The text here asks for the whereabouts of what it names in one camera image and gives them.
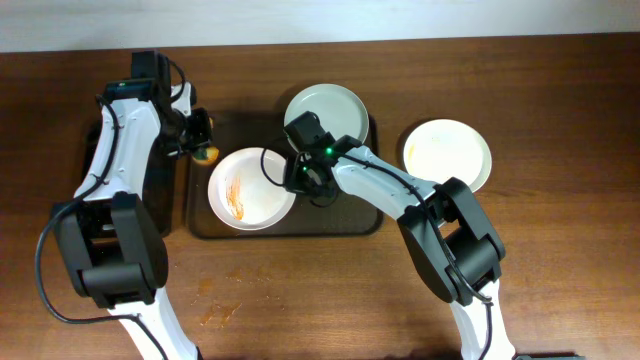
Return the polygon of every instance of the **dark brown tray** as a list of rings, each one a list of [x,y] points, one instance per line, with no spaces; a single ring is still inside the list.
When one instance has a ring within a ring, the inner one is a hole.
[[[216,164],[234,151],[268,146],[283,156],[295,155],[289,143],[273,142],[282,138],[283,114],[214,114],[213,144],[220,150]],[[369,117],[369,135],[365,145],[378,151],[375,122]],[[318,208],[309,198],[297,196],[289,213],[277,224],[263,230],[243,231],[223,223],[211,210],[207,196],[209,177],[215,165],[201,166],[191,161],[186,208],[189,230],[203,240],[246,237],[304,237],[369,235],[382,224],[383,214],[369,203],[341,194],[328,208]]]

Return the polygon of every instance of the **wooden table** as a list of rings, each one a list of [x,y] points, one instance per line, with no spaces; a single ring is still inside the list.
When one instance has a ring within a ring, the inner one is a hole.
[[[500,297],[513,344],[638,357],[640,34],[162,51],[210,111],[283,110],[296,89],[344,85],[376,117],[381,157],[396,165],[412,124],[471,125],[493,155],[477,197],[507,249]],[[129,53],[0,55],[0,358],[140,358],[120,324],[54,320],[33,280],[51,205],[80,183],[93,94],[128,76]],[[200,241],[182,225],[187,165],[167,288],[206,359],[458,352],[449,307],[416,275],[392,221],[362,238]],[[104,314],[72,290],[53,237],[43,269],[61,312]]]

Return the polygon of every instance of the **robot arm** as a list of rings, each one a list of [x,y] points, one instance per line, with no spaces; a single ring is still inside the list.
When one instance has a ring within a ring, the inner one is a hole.
[[[120,320],[145,359],[162,358],[153,336],[169,359],[191,360],[202,357],[164,287],[169,266],[162,233],[170,225],[175,159],[209,147],[212,130],[207,112],[191,109],[195,89],[177,66],[182,83],[171,87],[172,65],[154,51],[134,53],[131,78],[106,86],[100,138],[74,197],[102,183],[55,233],[76,292],[146,327],[150,334]]]
[[[396,220],[418,274],[434,294],[451,304],[464,359],[512,359],[515,348],[507,338],[498,302],[504,246],[463,182],[452,178],[439,185],[412,177],[353,138],[335,141],[310,112],[287,125],[285,133],[301,152],[297,161],[287,163],[289,191],[328,194],[332,193],[328,188],[338,187]],[[446,249],[438,243],[441,235],[430,226],[429,217],[434,224],[458,221],[460,227],[445,239]],[[490,309],[464,286],[444,251],[451,252],[473,290],[491,298]]]

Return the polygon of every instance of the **plate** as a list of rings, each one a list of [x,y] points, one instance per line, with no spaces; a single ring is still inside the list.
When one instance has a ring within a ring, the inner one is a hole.
[[[428,121],[409,134],[403,148],[407,172],[442,184],[450,177],[478,191],[491,173],[491,151],[482,136],[459,121]]]
[[[260,168],[262,148],[246,148],[225,157],[211,174],[208,196],[211,209],[225,224],[240,230],[260,230],[280,221],[296,195],[271,184]],[[282,182],[286,161],[267,150],[267,174]]]
[[[289,103],[284,115],[284,124],[289,124],[305,111],[318,115],[324,130],[330,132],[336,140],[344,135],[361,142],[367,138],[367,109],[356,94],[347,88],[334,84],[318,84],[302,90]]]

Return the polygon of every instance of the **black cable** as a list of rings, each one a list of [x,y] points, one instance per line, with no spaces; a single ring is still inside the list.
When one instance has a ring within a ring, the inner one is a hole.
[[[120,134],[120,124],[118,122],[118,117],[115,111],[113,111],[113,108],[111,107],[109,102],[107,102],[107,100],[105,100],[102,96],[96,95],[96,100],[101,105],[107,108],[107,110],[109,111],[109,114],[111,115],[111,118],[113,119],[113,141],[111,143],[111,149],[109,150],[109,157],[107,158],[107,163],[105,164],[104,169],[102,170],[102,174],[96,177],[96,182],[89,189],[87,189],[82,194],[73,198],[73,200],[71,200],[67,205],[65,205],[62,209],[60,209],[51,218],[51,220],[49,220],[47,225],[42,230],[42,233],[38,238],[38,244],[36,246],[36,254],[35,254],[36,287],[38,288],[38,294],[40,295],[40,299],[42,299],[44,306],[53,315],[53,317],[62,321],[63,323],[72,324],[72,325],[82,325],[82,324],[95,324],[95,323],[101,323],[106,321],[116,321],[116,320],[132,321],[135,324],[137,324],[140,327],[140,329],[149,337],[149,340],[151,340],[153,345],[156,346],[156,348],[162,355],[162,358],[168,359],[167,354],[164,352],[164,349],[162,349],[162,346],[160,346],[160,343],[158,342],[158,340],[156,340],[156,338],[153,336],[153,334],[151,334],[149,329],[142,323],[142,321],[139,318],[139,315],[111,315],[111,316],[100,316],[100,317],[86,318],[86,319],[68,318],[62,315],[61,313],[59,313],[58,310],[56,310],[53,307],[44,290],[44,284],[42,282],[41,258],[42,258],[42,250],[44,248],[44,242],[47,239],[47,235],[60,222],[60,220],[62,220],[62,218],[65,215],[75,210],[75,208],[87,196],[91,195],[91,193],[93,193],[96,189],[98,189],[104,183],[104,179],[106,179],[107,175],[109,174],[109,170],[111,169],[111,165],[115,157],[116,148],[118,145],[118,135]]]
[[[491,321],[491,307],[493,303],[485,303],[484,305],[487,307],[487,340],[484,342],[484,350],[482,350],[482,354],[480,354],[478,360],[484,360],[484,357],[487,356],[489,347],[491,347],[491,338],[493,337],[493,324]]]
[[[262,175],[264,175],[264,177],[267,178],[267,180],[269,180],[270,183],[272,183],[275,186],[278,187],[283,187],[284,183],[282,184],[278,184],[275,180],[273,180],[271,177],[269,177],[269,175],[267,175],[267,170],[264,168],[264,155],[267,153],[267,149],[266,147],[264,149],[262,149],[262,154],[260,155],[260,169],[262,169]]]
[[[173,66],[174,69],[176,69],[176,71],[178,72],[178,74],[180,75],[180,91],[178,91],[177,94],[173,95],[171,97],[171,102],[174,102],[178,99],[180,99],[180,96],[182,96],[182,93],[184,92],[184,86],[187,82],[185,76],[184,76],[184,71],[182,71],[182,69],[180,68],[180,66],[178,66],[175,62],[173,62],[172,60],[169,60],[169,64],[171,64],[171,66]]]

